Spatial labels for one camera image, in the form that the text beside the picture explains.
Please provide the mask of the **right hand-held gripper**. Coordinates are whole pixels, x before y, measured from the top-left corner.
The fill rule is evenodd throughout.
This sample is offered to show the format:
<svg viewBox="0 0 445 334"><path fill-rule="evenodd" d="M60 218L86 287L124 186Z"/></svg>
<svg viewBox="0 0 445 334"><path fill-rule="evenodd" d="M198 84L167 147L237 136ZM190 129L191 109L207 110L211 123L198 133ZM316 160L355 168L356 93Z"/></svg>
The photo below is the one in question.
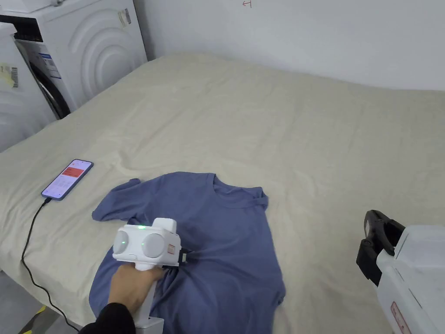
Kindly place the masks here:
<svg viewBox="0 0 445 334"><path fill-rule="evenodd" d="M364 231L356 264L377 287L378 301L392 332L444 333L444 227L405 228L381 211L369 210Z"/></svg>

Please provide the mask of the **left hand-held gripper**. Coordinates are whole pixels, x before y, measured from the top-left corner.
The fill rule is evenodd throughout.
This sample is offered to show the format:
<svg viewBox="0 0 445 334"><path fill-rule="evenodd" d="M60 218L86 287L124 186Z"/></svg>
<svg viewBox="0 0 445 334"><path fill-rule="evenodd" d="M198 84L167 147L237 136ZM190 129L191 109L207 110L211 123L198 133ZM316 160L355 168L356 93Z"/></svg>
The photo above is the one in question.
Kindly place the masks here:
<svg viewBox="0 0 445 334"><path fill-rule="evenodd" d="M176 229L177 222L171 218L156 218L151 226L126 224L117 231L113 258L134 263L138 271L154 267L177 268L186 263L188 250L182 247ZM153 284L141 308L133 316L138 334L163 332L164 320L150 315L155 291L156 284Z"/></svg>

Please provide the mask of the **person's left hand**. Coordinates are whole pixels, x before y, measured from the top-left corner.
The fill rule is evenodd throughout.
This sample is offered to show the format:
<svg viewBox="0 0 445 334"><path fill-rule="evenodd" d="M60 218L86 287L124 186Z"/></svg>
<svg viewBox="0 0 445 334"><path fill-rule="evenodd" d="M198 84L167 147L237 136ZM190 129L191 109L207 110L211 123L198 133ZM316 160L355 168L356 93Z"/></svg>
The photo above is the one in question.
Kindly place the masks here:
<svg viewBox="0 0 445 334"><path fill-rule="evenodd" d="M119 266L111 280L108 304L122 304L131 314L135 314L163 274L163 269L159 267L138 271L133 263Z"/></svg>

